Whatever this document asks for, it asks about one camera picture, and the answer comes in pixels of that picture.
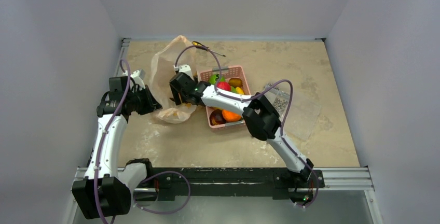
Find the orange fake orange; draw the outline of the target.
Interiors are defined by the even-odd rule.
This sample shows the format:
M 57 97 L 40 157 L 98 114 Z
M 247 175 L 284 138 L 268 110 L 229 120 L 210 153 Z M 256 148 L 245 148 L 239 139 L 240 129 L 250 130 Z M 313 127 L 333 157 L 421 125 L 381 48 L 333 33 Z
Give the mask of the orange fake orange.
M 227 122 L 238 122 L 242 119 L 240 115 L 225 109 L 222 110 L 222 116 Z

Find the red fake tomato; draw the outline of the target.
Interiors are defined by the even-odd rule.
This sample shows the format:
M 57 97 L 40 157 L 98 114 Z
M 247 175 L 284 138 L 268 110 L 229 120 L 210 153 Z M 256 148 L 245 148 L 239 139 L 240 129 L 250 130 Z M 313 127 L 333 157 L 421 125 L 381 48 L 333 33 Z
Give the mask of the red fake tomato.
M 230 86 L 230 84 L 227 83 L 227 82 L 225 82 L 225 81 L 220 81 L 220 82 L 218 82 L 218 83 L 217 83 L 217 88 L 218 88 L 218 89 L 221 89 L 221 90 L 224 90 L 224 91 L 228 91 L 228 92 L 231 91 L 231 86 Z

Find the green striped fake watermelon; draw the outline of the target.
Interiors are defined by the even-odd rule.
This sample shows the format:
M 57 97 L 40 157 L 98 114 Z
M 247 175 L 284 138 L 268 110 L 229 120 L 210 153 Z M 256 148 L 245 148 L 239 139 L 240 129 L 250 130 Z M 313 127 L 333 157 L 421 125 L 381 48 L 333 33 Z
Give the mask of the green striped fake watermelon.
M 226 81 L 225 77 L 220 76 L 219 74 L 212 74 L 208 80 L 208 82 L 212 85 L 216 84 L 217 82 L 225 82 L 225 81 Z

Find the translucent orange plastic bag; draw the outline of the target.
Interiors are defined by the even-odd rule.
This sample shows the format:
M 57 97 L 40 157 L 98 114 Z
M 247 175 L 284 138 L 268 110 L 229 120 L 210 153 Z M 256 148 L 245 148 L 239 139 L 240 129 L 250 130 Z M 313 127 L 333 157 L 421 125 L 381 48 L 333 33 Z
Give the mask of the translucent orange plastic bag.
M 196 106 L 189 103 L 176 105 L 171 99 L 174 98 L 170 87 L 170 80 L 176 75 L 175 61 L 178 55 L 191 46 L 191 42 L 183 35 L 174 38 L 162 50 L 152 58 L 150 66 L 149 89 L 155 100 L 162 109 L 155 112 L 155 117 L 161 121 L 179 124 L 187 121 Z

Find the dark brown fake fruit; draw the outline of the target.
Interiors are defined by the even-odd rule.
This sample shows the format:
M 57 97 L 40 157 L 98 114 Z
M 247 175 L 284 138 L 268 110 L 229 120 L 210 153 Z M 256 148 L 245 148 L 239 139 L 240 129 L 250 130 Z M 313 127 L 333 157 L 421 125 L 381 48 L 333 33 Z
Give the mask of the dark brown fake fruit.
M 212 125 L 212 126 L 221 125 L 221 124 L 225 124 L 227 122 L 224 119 L 222 112 L 223 111 L 220 109 L 215 109 L 211 112 L 211 114 L 209 116 L 210 125 Z

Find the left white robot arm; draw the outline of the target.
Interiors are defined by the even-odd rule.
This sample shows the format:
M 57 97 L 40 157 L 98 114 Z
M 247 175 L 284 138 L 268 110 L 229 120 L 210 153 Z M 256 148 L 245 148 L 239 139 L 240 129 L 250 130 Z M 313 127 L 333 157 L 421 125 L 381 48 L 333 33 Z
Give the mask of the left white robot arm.
M 153 184 L 155 173 L 148 159 L 132 159 L 120 170 L 118 157 L 130 115 L 160 108 L 140 71 L 109 79 L 109 90 L 97 107 L 98 133 L 87 170 L 72 185 L 74 199 L 86 219 L 127 214 L 136 186 Z

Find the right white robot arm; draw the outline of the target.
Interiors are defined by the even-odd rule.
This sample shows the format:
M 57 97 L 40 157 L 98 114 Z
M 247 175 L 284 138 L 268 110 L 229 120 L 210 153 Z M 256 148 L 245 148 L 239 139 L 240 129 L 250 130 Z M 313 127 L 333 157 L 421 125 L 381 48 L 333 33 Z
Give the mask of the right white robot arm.
M 206 81 L 196 82 L 189 75 L 178 72 L 169 82 L 177 105 L 190 103 L 216 107 L 240 115 L 252 137 L 266 141 L 284 161 L 291 171 L 294 184 L 304 186 L 311 181 L 313 163 L 303 155 L 287 136 L 286 120 L 266 98 L 265 94 L 239 95 L 220 89 L 217 84 Z

